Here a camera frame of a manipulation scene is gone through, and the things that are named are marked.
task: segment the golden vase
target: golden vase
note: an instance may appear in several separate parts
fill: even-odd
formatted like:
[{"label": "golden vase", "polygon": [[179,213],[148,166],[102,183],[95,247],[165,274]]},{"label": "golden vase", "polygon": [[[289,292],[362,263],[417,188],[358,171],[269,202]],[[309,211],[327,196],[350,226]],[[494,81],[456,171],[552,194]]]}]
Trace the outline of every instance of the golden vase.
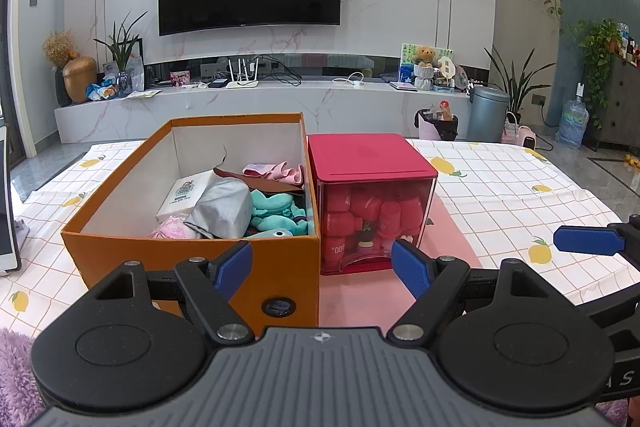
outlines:
[{"label": "golden vase", "polygon": [[86,88],[95,84],[98,77],[98,64],[91,57],[78,57],[70,61],[62,70],[65,77],[66,92],[76,103],[86,102]]}]

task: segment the pink mat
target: pink mat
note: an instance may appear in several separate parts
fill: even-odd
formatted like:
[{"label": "pink mat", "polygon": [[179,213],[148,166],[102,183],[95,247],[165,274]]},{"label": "pink mat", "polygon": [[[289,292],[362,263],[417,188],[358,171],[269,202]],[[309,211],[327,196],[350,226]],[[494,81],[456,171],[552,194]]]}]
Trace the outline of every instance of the pink mat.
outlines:
[{"label": "pink mat", "polygon": [[[481,268],[476,254],[436,195],[420,250],[430,257],[454,255]],[[320,326],[379,326],[383,333],[407,311],[415,299],[393,270],[320,277]]]}]

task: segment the white checkered tablecloth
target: white checkered tablecloth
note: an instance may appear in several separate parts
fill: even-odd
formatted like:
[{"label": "white checkered tablecloth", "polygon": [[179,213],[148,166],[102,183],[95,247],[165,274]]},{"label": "white checkered tablecloth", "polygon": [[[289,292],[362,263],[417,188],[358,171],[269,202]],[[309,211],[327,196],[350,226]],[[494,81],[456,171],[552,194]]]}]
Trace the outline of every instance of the white checkered tablecloth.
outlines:
[{"label": "white checkered tablecloth", "polygon": [[438,169],[436,193],[485,268],[526,261],[578,304],[640,282],[619,255],[561,252],[560,225],[604,227],[620,220],[544,156],[514,145],[408,140]]},{"label": "white checkered tablecloth", "polygon": [[[16,217],[30,233],[20,252],[22,270],[0,279],[0,327],[35,336],[86,292],[60,230],[140,143],[93,146],[25,201]],[[436,192],[484,267],[495,268],[505,257],[524,259],[574,303],[640,281],[619,255],[564,253],[553,245],[560,225],[619,219],[542,156],[500,144],[409,143],[440,171]]]},{"label": "white checkered tablecloth", "polygon": [[35,336],[86,292],[60,230],[140,143],[94,145],[24,202],[15,217],[24,219],[30,231],[20,252],[22,269],[0,279],[0,327]]}]

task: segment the orange cardboard box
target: orange cardboard box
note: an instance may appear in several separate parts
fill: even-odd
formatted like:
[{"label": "orange cardboard box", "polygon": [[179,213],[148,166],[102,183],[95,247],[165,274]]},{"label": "orange cardboard box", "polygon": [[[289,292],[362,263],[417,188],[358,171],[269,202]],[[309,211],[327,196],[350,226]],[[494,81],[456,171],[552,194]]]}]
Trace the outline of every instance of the orange cardboard box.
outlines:
[{"label": "orange cardboard box", "polygon": [[[170,120],[124,160],[66,224],[66,249],[89,288],[125,261],[141,261],[147,270],[167,270],[190,257],[213,259],[236,240],[147,237],[174,182],[216,166],[241,172],[249,163],[285,160],[305,169],[309,235],[251,239],[253,268],[230,304],[256,334],[267,325],[315,327],[320,240],[302,114]],[[295,302],[294,313],[277,319],[263,313],[263,302],[274,297]],[[159,304],[178,312],[175,303]]]}]

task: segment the wall socket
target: wall socket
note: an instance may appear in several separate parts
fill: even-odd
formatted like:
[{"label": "wall socket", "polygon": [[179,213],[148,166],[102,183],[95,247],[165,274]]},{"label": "wall socket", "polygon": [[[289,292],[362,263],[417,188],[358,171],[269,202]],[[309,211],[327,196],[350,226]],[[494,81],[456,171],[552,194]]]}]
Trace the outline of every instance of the wall socket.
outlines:
[{"label": "wall socket", "polygon": [[531,97],[531,103],[533,105],[545,105],[546,102],[546,96],[543,96],[541,94],[534,94]]}]

